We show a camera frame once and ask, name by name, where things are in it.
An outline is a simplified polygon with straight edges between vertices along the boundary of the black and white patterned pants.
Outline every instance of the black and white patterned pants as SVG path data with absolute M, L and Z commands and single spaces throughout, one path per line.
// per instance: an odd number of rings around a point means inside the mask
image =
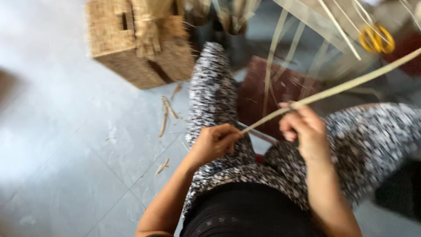
M 190 81 L 190 124 L 186 139 L 192 146 L 203 126 L 236 126 L 237 87 L 219 44 L 206 43 Z M 421 110 L 383 103 L 354 107 L 324 118 L 341 189 L 355 206 L 417 149 Z M 263 164 L 255 162 L 250 138 L 237 141 L 233 155 L 199 168 L 186 197 L 183 216 L 197 196 L 230 182 L 263 183 L 287 195 L 303 210 L 307 200 L 306 166 L 288 141 L 272 146 Z

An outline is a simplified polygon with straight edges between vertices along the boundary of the scissors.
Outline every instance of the scissors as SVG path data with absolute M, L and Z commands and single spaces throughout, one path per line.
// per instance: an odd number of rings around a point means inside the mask
M 390 33 L 381 25 L 373 23 L 373 19 L 358 0 L 353 0 L 352 4 L 358 15 L 366 23 L 363 29 L 357 29 L 360 33 L 358 39 L 363 48 L 370 53 L 392 53 L 395 49 L 395 42 Z M 362 16 L 361 11 L 365 14 L 367 20 Z
M 358 36 L 361 46 L 370 53 L 392 53 L 395 42 L 390 33 L 378 24 L 366 25 Z

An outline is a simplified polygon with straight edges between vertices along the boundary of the gray tile floor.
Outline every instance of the gray tile floor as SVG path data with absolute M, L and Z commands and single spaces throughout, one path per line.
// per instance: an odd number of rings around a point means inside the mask
M 168 134 L 184 131 L 184 121 L 170 117 L 165 135 L 157 137 L 160 96 L 170 96 L 176 85 L 140 91 L 89 59 L 84 1 L 0 2 L 0 71 L 9 89 L 0 98 L 5 237 L 131 237 L 144 209 L 187 154 L 184 134 Z M 250 21 L 247 35 L 263 50 L 279 12 L 266 1 Z M 294 32 L 292 27 L 281 45 L 289 45 Z M 321 42 L 305 29 L 294 58 L 300 62 L 297 70 L 309 66 Z M 277 50 L 285 52 L 282 46 Z M 183 117 L 187 87 L 183 83 L 172 103 Z M 105 141 L 108 137 L 116 139 Z M 256 152 L 268 148 L 252 139 Z M 169 168 L 154 176 L 166 158 Z M 366 236 L 421 232 L 418 223 L 370 202 L 356 215 Z

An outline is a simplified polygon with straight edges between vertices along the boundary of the black top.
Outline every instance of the black top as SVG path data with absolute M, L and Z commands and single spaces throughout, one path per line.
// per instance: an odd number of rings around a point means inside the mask
M 325 236 L 280 191 L 264 184 L 227 183 L 199 196 L 180 236 Z

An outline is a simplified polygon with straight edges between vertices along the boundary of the scissor handle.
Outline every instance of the scissor handle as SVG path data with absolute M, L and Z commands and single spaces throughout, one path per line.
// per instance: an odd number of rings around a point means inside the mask
M 382 26 L 377 25 L 377 28 L 379 29 L 379 32 L 383 33 L 383 36 L 387 39 L 387 42 L 388 42 L 388 43 L 384 42 L 382 40 L 382 38 L 378 34 L 376 34 L 377 41 L 382 44 L 382 47 L 381 47 L 382 52 L 384 52 L 385 54 L 392 53 L 395 49 L 395 41 L 394 41 L 393 37 Z
M 360 40 L 360 43 L 363 48 L 365 48 L 368 52 L 376 54 L 379 52 L 384 52 L 386 54 L 393 52 L 395 48 L 395 42 L 393 40 L 393 37 L 390 35 L 390 33 L 384 29 L 382 26 L 379 26 L 377 24 L 373 25 L 374 30 L 369 26 L 366 25 L 363 30 L 361 30 L 361 34 L 358 36 L 358 39 Z M 378 33 L 381 33 L 385 36 L 387 39 L 384 41 Z

